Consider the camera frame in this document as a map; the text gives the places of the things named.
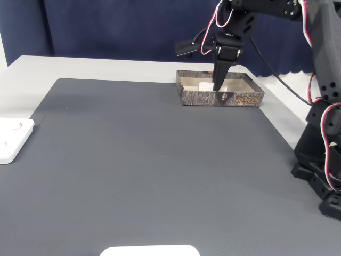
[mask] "white plastic object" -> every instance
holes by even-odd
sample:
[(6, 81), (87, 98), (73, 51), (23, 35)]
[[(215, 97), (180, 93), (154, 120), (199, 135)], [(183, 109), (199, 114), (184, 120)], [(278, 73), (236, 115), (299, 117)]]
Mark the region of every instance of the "white plastic object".
[(0, 164), (9, 164), (31, 135), (34, 121), (21, 118), (0, 118)]
[(111, 247), (101, 256), (200, 256), (191, 245)]
[(199, 91), (200, 92), (213, 92), (214, 83), (200, 82)]

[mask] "gray table mat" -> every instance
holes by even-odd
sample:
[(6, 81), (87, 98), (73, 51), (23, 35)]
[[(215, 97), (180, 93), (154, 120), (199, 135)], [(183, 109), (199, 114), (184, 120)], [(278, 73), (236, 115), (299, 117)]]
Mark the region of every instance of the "gray table mat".
[(174, 84), (60, 79), (32, 118), (0, 167), (1, 256), (339, 253), (340, 223), (291, 176), (293, 151), (258, 108), (185, 107)]

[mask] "cardboard box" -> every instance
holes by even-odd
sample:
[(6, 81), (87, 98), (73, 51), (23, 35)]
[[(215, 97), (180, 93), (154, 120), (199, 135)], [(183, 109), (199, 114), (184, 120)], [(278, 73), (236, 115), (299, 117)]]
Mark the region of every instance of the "cardboard box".
[(176, 87), (185, 106), (258, 107), (264, 91), (246, 74), (229, 72), (219, 92), (199, 91), (199, 82), (212, 82), (213, 72), (176, 72)]

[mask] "dark blue curtain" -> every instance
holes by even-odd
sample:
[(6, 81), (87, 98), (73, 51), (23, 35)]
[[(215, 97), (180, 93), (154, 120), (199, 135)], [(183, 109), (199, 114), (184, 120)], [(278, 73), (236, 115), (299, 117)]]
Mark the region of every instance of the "dark blue curtain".
[(51, 55), (38, 0), (0, 0), (0, 34), (8, 65), (21, 55)]
[[(212, 62), (210, 55), (195, 54), (190, 60), (177, 58), (174, 45), (207, 26), (217, 3), (218, 0), (45, 0), (44, 20), (39, 0), (0, 0), (0, 8), (7, 8), (2, 10), (2, 20), (11, 20), (8, 28), (4, 22), (0, 24), (0, 33), (9, 63), (22, 54), (52, 54), (50, 48), (56, 56), (64, 57)], [(20, 28), (13, 32), (11, 26)], [(46, 33), (51, 33), (51, 42)], [(313, 70), (311, 49), (301, 23), (260, 15), (253, 38), (278, 73)], [(18, 47), (13, 47), (16, 40)], [(270, 74), (249, 41), (239, 62), (255, 75)]]

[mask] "white table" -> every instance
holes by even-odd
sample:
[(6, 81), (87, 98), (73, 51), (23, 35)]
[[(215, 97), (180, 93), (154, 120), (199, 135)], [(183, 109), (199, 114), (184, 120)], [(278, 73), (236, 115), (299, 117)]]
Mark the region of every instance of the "white table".
[[(0, 117), (29, 118), (59, 78), (175, 83), (177, 70), (212, 71), (213, 65), (22, 56), (0, 75)], [(260, 109), (294, 148), (305, 127), (302, 120), (246, 68), (233, 71), (246, 72), (265, 91)], [(309, 110), (298, 99), (289, 104), (302, 109), (301, 115)]]

